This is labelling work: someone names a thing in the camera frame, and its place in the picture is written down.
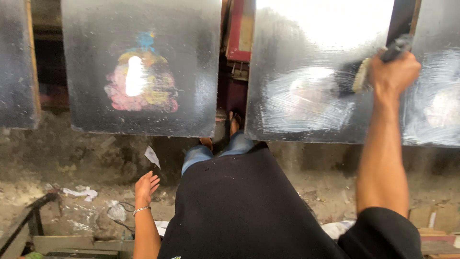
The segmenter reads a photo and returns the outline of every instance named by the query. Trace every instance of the colorful ink residue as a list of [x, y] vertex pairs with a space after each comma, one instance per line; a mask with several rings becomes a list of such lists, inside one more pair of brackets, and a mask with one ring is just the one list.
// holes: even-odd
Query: colorful ink residue
[[126, 50], [118, 58], [110, 81], [104, 87], [112, 107], [126, 111], [176, 112], [178, 90], [167, 60], [156, 53], [154, 35], [141, 32], [137, 47]]

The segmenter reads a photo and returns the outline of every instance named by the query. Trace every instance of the hand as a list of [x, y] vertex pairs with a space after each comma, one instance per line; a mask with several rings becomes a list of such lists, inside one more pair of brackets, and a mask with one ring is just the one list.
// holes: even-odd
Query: hand
[[135, 185], [135, 207], [136, 209], [146, 207], [152, 201], [151, 195], [158, 189], [160, 179], [152, 176], [153, 171], [143, 175]]
[[398, 105], [399, 95], [419, 76], [421, 65], [410, 52], [398, 60], [383, 63], [381, 53], [371, 60], [370, 83], [374, 87], [374, 103]]

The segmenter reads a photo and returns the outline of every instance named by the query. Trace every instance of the bare foot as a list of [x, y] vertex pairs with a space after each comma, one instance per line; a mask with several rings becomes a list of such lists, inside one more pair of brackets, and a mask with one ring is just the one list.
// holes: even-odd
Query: bare foot
[[203, 146], [209, 148], [211, 151], [213, 150], [213, 141], [211, 138], [200, 138], [200, 142]]
[[230, 112], [229, 120], [231, 121], [230, 123], [230, 137], [231, 137], [233, 134], [235, 134], [237, 131], [240, 130], [241, 117], [238, 114], [233, 114], [233, 112]]

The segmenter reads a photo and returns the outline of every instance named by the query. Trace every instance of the dirty floor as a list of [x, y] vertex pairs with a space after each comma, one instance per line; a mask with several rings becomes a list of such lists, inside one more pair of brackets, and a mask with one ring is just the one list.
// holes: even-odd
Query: dirty floor
[[[172, 218], [184, 153], [197, 139], [81, 133], [70, 129], [68, 112], [44, 111], [42, 116], [36, 131], [0, 128], [0, 235], [50, 186], [83, 185], [99, 196], [87, 202], [70, 195], [43, 207], [45, 234], [94, 235], [99, 240], [126, 236], [130, 232], [107, 217], [108, 202], [134, 203], [134, 183], [149, 170], [161, 177], [153, 197], [154, 218]], [[161, 170], [144, 156], [147, 146], [157, 153]], [[354, 177], [361, 146], [270, 142], [269, 147], [322, 224], [356, 218]], [[413, 217], [418, 218], [414, 224], [423, 226], [426, 214], [436, 210], [435, 228], [460, 231], [460, 149], [404, 147], [403, 157], [411, 209], [422, 214]], [[129, 213], [124, 223], [134, 226]]]

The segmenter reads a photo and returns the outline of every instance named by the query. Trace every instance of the black shirt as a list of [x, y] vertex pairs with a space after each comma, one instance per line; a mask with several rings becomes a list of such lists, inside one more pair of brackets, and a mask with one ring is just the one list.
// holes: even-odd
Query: black shirt
[[417, 229], [368, 208], [334, 242], [316, 222], [265, 143], [184, 173], [158, 258], [422, 258]]

